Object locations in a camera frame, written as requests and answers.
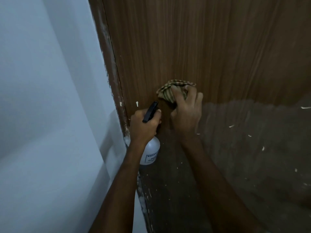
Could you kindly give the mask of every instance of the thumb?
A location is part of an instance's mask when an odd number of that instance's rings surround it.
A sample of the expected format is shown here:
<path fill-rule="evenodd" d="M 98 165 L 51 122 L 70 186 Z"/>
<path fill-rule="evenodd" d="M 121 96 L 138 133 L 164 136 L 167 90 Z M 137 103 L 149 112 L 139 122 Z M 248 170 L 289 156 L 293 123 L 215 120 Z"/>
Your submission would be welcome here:
<path fill-rule="evenodd" d="M 161 110 L 158 109 L 158 110 L 155 112 L 153 118 L 152 118 L 150 121 L 152 121 L 153 123 L 156 122 L 157 124 L 159 124 L 160 119 L 161 119 L 161 115 L 162 115 Z"/>

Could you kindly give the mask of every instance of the hand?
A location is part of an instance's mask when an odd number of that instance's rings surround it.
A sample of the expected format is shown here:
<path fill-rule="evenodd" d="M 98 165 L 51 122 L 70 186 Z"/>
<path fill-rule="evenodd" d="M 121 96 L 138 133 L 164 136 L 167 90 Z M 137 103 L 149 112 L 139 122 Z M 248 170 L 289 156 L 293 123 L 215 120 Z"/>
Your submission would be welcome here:
<path fill-rule="evenodd" d="M 147 123 L 143 123 L 142 120 L 147 112 L 147 109 L 137 110 L 135 114 L 131 116 L 130 124 L 130 137 L 131 143 L 142 144 L 145 148 L 146 144 L 156 134 L 156 129 L 161 123 L 161 110 L 157 110 L 153 118 Z"/>
<path fill-rule="evenodd" d="M 171 113 L 174 129 L 181 139 L 192 137 L 202 115 L 203 93 L 196 94 L 195 87 L 187 86 L 188 96 L 184 100 L 176 86 L 171 86 L 171 89 L 177 103 L 176 109 Z"/>

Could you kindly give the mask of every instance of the spray bottle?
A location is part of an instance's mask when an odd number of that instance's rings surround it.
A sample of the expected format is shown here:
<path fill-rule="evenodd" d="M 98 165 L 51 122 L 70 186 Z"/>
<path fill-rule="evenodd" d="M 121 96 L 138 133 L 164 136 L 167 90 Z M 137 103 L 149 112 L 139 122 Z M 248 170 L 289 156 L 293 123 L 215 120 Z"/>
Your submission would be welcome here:
<path fill-rule="evenodd" d="M 149 107 L 145 117 L 143 119 L 143 123 L 147 123 L 150 119 L 153 118 L 155 112 L 158 109 L 158 102 L 154 101 L 151 106 Z M 148 165 L 152 164 L 158 155 L 160 149 L 160 141 L 157 137 L 153 137 L 145 147 L 144 153 L 142 154 L 142 158 L 140 160 L 141 165 Z"/>

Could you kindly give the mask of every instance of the gray wall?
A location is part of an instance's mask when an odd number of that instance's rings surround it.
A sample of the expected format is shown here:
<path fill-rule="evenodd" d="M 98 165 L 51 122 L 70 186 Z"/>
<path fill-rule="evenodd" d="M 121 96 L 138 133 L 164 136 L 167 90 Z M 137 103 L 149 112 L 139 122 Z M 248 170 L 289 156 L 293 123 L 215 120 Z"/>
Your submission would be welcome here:
<path fill-rule="evenodd" d="M 0 131 L 1 231 L 87 232 L 126 151 L 87 0 L 0 0 Z"/>

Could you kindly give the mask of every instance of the wooden door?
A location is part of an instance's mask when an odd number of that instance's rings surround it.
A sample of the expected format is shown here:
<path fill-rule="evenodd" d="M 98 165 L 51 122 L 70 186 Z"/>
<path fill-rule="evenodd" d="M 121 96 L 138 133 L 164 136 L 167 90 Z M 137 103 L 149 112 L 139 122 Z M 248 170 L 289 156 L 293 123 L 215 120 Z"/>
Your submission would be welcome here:
<path fill-rule="evenodd" d="M 168 80 L 204 94 L 198 136 L 271 231 L 311 229 L 311 0 L 103 0 L 127 117 Z M 140 171 L 154 232 L 209 232 L 160 100 L 161 149 Z"/>

